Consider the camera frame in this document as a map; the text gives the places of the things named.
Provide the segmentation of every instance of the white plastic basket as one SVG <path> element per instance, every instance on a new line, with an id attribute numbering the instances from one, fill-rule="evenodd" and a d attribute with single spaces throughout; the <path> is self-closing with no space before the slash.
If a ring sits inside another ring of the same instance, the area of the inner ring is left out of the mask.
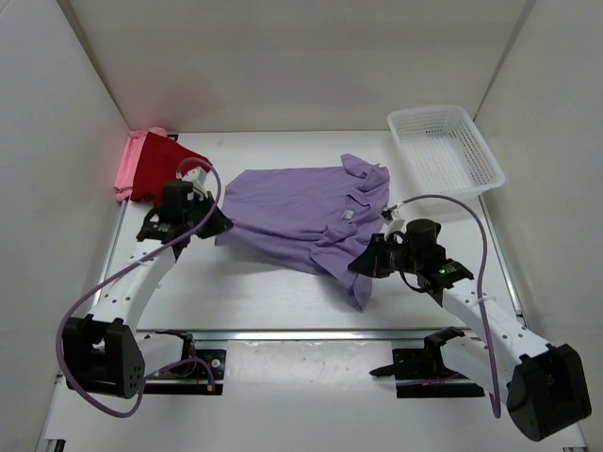
<path id="1" fill-rule="evenodd" d="M 500 165 L 462 107 L 408 108 L 390 113 L 387 122 L 419 194 L 467 198 L 504 184 Z"/>

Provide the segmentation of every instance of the cable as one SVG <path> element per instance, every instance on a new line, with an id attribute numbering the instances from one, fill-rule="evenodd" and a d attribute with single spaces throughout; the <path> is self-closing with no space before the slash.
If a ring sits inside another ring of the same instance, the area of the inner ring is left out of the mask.
<path id="1" fill-rule="evenodd" d="M 88 403 L 90 403 L 90 405 L 92 405 L 94 408 L 100 410 L 101 412 L 104 412 L 105 414 L 109 414 L 114 417 L 119 417 L 119 418 L 130 417 L 132 414 L 134 414 L 138 410 L 138 408 L 140 406 L 140 402 L 142 401 L 142 394 L 144 393 L 144 384 L 146 383 L 146 380 L 142 383 L 142 387 L 140 388 L 140 391 L 139 391 L 139 397 L 137 398 L 136 403 L 134 404 L 134 407 L 132 407 L 132 409 L 129 412 L 117 412 L 117 411 L 109 408 L 108 406 L 104 405 L 103 403 L 99 402 L 97 399 L 92 397 L 90 394 L 88 394 L 86 392 L 86 390 L 84 388 L 82 388 L 82 386 L 77 382 L 77 380 L 75 379 L 75 377 L 69 370 L 69 367 L 67 366 L 67 363 L 65 362 L 65 356 L 63 355 L 63 344 L 62 344 L 63 331 L 65 330 L 67 321 L 73 315 L 73 313 L 75 313 L 75 311 L 82 304 L 84 304 L 90 297 L 92 297 L 92 295 L 94 295 L 96 292 L 101 290 L 106 285 L 113 283 L 114 281 L 117 281 L 119 278 L 123 277 L 123 275 L 129 273 L 137 266 L 140 266 L 140 264 L 153 259 L 155 256 L 157 256 L 163 250 L 171 248 L 172 246 L 176 245 L 177 243 L 181 242 L 182 240 L 186 240 L 189 237 L 198 233 L 201 230 L 201 228 L 203 228 L 203 226 L 206 224 L 206 222 L 209 220 L 209 218 L 212 216 L 212 214 L 216 211 L 216 209 L 218 208 L 218 201 L 220 200 L 220 196 L 222 193 L 222 185 L 221 185 L 220 176 L 218 175 L 218 172 L 214 169 L 214 167 L 211 166 L 211 164 L 209 162 L 202 160 L 201 158 L 197 158 L 197 157 L 189 157 L 189 158 L 184 159 L 180 163 L 178 170 L 180 170 L 184 164 L 186 164 L 188 162 L 192 162 L 192 161 L 200 164 L 204 169 L 210 170 L 214 174 L 214 177 L 216 178 L 216 184 L 218 186 L 218 189 L 216 192 L 216 200 L 214 201 L 212 206 L 207 211 L 207 214 L 205 215 L 205 217 L 199 222 L 199 224 L 197 224 L 190 231 L 187 231 L 184 234 L 174 238 L 172 241 L 166 243 L 165 245 L 160 246 L 156 250 L 149 252 L 148 254 L 143 256 L 139 261 L 133 262 L 129 266 L 122 268 L 120 271 L 118 271 L 114 275 L 109 276 L 106 280 L 96 284 L 94 287 L 91 288 L 91 290 L 89 290 L 82 297 L 80 297 L 79 300 L 76 301 L 71 308 L 69 308 L 67 310 L 67 312 L 61 319 L 60 323 L 58 324 L 57 337 L 55 339 L 55 353 L 57 354 L 58 366 L 60 367 L 60 370 L 63 372 L 63 375 L 65 375 L 65 379 L 69 382 L 69 384 L 71 384 L 73 389 L 84 400 L 86 400 Z M 214 385 L 214 379 L 213 379 L 213 375 L 211 373 L 210 367 L 207 365 L 207 363 L 205 361 L 203 361 L 199 358 L 188 358 L 188 359 L 179 361 L 178 363 L 170 364 L 162 370 L 172 369 L 178 365 L 185 364 L 185 363 L 192 363 L 192 362 L 199 363 L 205 367 L 205 369 L 207 370 L 207 377 L 208 377 L 209 383 Z"/>
<path id="2" fill-rule="evenodd" d="M 402 201 L 402 202 L 396 204 L 392 209 L 390 209 L 390 211 L 393 211 L 399 207 L 402 207 L 404 204 L 408 204 L 409 202 L 418 201 L 418 200 L 427 200 L 427 199 L 446 200 L 446 201 L 454 202 L 457 205 L 460 205 L 461 207 L 463 207 L 464 210 L 466 210 L 471 215 L 471 217 L 473 217 L 473 219 L 476 220 L 476 222 L 478 223 L 478 226 L 480 228 L 481 245 L 482 245 L 483 251 L 481 254 L 480 271 L 478 272 L 478 281 L 477 281 L 478 300 L 480 301 L 479 305 L 480 305 L 481 321 L 483 322 L 483 330 L 484 330 L 484 334 L 485 334 L 486 345 L 488 346 L 488 358 L 490 360 L 490 370 L 492 371 L 492 383 L 493 383 L 493 387 L 494 387 L 493 388 L 494 393 L 490 394 L 490 403 L 492 404 L 492 412 L 494 413 L 494 417 L 496 419 L 498 419 L 498 418 L 500 418 L 500 415 L 501 415 L 501 408 L 500 408 L 500 387 L 498 385 L 497 359 L 494 354 L 494 344 L 492 341 L 492 332 L 490 331 L 490 323 L 488 322 L 488 315 L 486 313 L 486 307 L 483 303 L 484 302 L 483 276 L 485 273 L 486 261 L 488 258 L 488 236 L 483 227 L 483 224 L 481 224 L 481 220 L 480 220 L 480 217 L 478 217 L 478 214 L 476 214 L 475 211 L 471 207 L 469 207 L 467 204 L 465 204 L 464 202 L 451 198 L 450 196 L 446 196 L 446 195 L 414 196 L 413 198 L 409 198 L 408 200 L 405 200 L 405 201 Z"/>

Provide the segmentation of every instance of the purple cloth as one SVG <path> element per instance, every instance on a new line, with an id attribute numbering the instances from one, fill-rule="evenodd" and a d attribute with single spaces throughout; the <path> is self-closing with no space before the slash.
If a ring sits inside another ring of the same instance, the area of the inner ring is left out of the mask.
<path id="1" fill-rule="evenodd" d="M 283 265 L 331 274 L 362 310 L 370 278 L 348 271 L 382 225 L 389 171 L 351 154 L 342 167 L 248 169 L 226 187 L 222 212 L 235 224 L 216 244 L 242 242 Z"/>

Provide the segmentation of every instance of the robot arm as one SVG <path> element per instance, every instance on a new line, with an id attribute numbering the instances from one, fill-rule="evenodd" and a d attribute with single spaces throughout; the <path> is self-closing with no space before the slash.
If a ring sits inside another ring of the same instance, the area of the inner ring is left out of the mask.
<path id="1" fill-rule="evenodd" d="M 386 217 L 392 222 L 399 216 Z M 398 271 L 417 276 L 417 292 L 427 293 L 461 319 L 481 340 L 486 337 L 481 307 L 485 306 L 496 356 L 501 400 L 515 425 L 533 441 L 566 428 L 591 414 L 584 371 L 577 352 L 568 345 L 552 346 L 501 309 L 492 299 L 478 299 L 477 284 L 463 265 L 448 259 L 437 244 L 441 226 L 428 219 L 408 223 L 406 234 L 388 230 L 375 234 L 349 270 L 371 278 Z M 371 372 L 376 377 L 396 373 L 397 365 L 427 366 L 440 376 L 458 372 L 494 392 L 493 367 L 482 342 L 447 328 L 425 338 L 420 360 L 388 365 Z"/>
<path id="2" fill-rule="evenodd" d="M 190 231 L 214 203 L 199 179 L 168 182 L 162 195 L 161 207 L 151 209 L 144 219 L 130 263 Z M 216 209 L 197 235 L 211 237 L 232 226 Z M 131 398 L 139 392 L 146 377 L 195 355 L 190 334 L 160 331 L 138 340 L 134 337 L 144 308 L 188 241 L 142 262 L 108 286 L 84 318 L 69 319 L 62 334 L 63 354 L 73 376 L 87 392 Z"/>

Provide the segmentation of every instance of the metal strip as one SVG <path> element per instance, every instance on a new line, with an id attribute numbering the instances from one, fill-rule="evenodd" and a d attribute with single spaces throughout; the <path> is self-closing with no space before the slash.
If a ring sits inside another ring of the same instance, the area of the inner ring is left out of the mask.
<path id="1" fill-rule="evenodd" d="M 137 333 L 154 330 L 137 330 Z M 420 340 L 438 330 L 190 331 L 196 342 L 215 341 L 399 341 Z"/>
<path id="2" fill-rule="evenodd" d="M 502 247 L 500 247 L 500 241 L 498 240 L 497 230 L 494 226 L 492 218 L 490 217 L 490 213 L 488 212 L 488 208 L 486 207 L 486 203 L 483 199 L 483 196 L 479 196 L 479 198 L 481 209 L 483 210 L 483 215 L 486 218 L 486 225 L 488 226 L 488 230 L 490 231 L 492 243 L 494 243 L 494 249 L 497 252 L 498 263 L 500 264 L 500 268 L 502 269 L 502 275 L 505 279 L 505 283 L 507 283 L 507 289 L 509 290 L 509 296 L 511 297 L 511 303 L 513 304 L 513 308 L 515 309 L 515 314 L 523 315 L 523 310 L 521 309 L 521 301 L 519 300 L 519 294 L 517 294 L 517 289 L 515 288 L 515 284 L 513 283 L 511 271 L 507 266 L 507 260 L 505 259 Z"/>
<path id="3" fill-rule="evenodd" d="M 113 233 L 111 234 L 111 239 L 109 240 L 109 247 L 105 254 L 105 261 L 103 262 L 103 266 L 101 267 L 101 274 L 98 279 L 98 283 L 102 283 L 106 277 L 108 276 L 109 270 L 111 269 L 111 263 L 113 262 L 113 256 L 115 254 L 115 249 L 117 248 L 117 241 L 120 237 L 120 231 L 122 230 L 123 219 L 125 218 L 125 211 L 127 209 L 127 205 L 129 200 L 125 200 L 122 202 L 122 206 L 120 208 L 120 216 L 115 223 L 113 228 Z M 98 303 L 99 298 L 101 297 L 101 292 L 98 291 L 94 294 L 94 298 L 92 299 L 92 306 L 95 306 Z"/>

